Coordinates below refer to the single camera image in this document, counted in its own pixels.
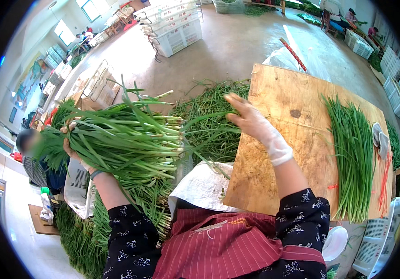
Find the dark blue floral sleeve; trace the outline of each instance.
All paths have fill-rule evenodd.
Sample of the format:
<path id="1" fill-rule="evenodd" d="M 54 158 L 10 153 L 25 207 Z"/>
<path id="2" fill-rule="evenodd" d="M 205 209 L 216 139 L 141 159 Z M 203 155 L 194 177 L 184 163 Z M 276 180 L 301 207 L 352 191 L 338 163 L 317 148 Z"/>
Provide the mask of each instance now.
<path id="1" fill-rule="evenodd" d="M 161 256 L 152 222 L 131 204 L 112 208 L 108 215 L 112 232 L 103 279 L 152 278 Z"/>
<path id="2" fill-rule="evenodd" d="M 325 198 L 316 198 L 308 188 L 281 200 L 276 215 L 276 238 L 284 246 L 311 247 L 321 252 L 329 224 L 329 202 Z M 326 266 L 322 263 L 280 259 L 244 278 L 325 279 L 327 275 Z"/>

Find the red striped apron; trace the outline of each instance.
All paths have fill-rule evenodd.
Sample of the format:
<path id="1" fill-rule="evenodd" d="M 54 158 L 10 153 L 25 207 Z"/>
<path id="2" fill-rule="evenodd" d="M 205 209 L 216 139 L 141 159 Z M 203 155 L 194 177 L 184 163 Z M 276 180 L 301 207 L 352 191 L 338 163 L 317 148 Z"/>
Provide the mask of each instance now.
<path id="1" fill-rule="evenodd" d="M 278 259 L 315 261 L 313 248 L 282 246 L 275 217 L 259 213 L 218 213 L 178 209 L 171 237 L 163 243 L 153 279 L 227 279 L 271 265 Z"/>

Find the white towel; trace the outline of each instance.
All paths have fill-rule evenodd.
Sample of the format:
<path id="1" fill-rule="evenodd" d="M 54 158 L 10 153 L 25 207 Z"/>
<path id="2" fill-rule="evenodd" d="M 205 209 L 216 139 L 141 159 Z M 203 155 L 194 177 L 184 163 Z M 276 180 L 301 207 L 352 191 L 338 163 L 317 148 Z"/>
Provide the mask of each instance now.
<path id="1" fill-rule="evenodd" d="M 215 163 L 228 176 L 231 176 L 233 166 L 227 163 Z M 220 172 L 212 169 L 206 162 L 201 161 L 191 170 L 169 195 L 170 214 L 174 216 L 177 199 L 183 199 L 198 207 L 216 211 L 241 212 L 223 204 L 223 197 L 230 181 Z"/>

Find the red bag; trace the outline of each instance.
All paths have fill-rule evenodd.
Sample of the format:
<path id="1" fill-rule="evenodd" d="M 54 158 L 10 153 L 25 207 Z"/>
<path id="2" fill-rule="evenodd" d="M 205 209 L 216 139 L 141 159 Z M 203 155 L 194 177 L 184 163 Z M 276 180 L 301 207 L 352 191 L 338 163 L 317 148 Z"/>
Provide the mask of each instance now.
<path id="1" fill-rule="evenodd" d="M 22 154 L 20 154 L 18 152 L 11 153 L 11 157 L 13 157 L 14 160 L 16 160 L 16 161 L 18 161 L 20 163 L 22 162 L 22 159 L 23 159 Z"/>

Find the white plastic bowl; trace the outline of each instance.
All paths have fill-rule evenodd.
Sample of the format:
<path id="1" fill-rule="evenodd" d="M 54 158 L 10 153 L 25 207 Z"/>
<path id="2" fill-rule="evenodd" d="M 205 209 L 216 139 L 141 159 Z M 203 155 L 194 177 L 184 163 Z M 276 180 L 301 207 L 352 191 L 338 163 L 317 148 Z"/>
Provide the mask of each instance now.
<path id="1" fill-rule="evenodd" d="M 324 261 L 330 262 L 342 253 L 347 244 L 347 230 L 342 226 L 333 227 L 327 235 L 322 248 Z"/>

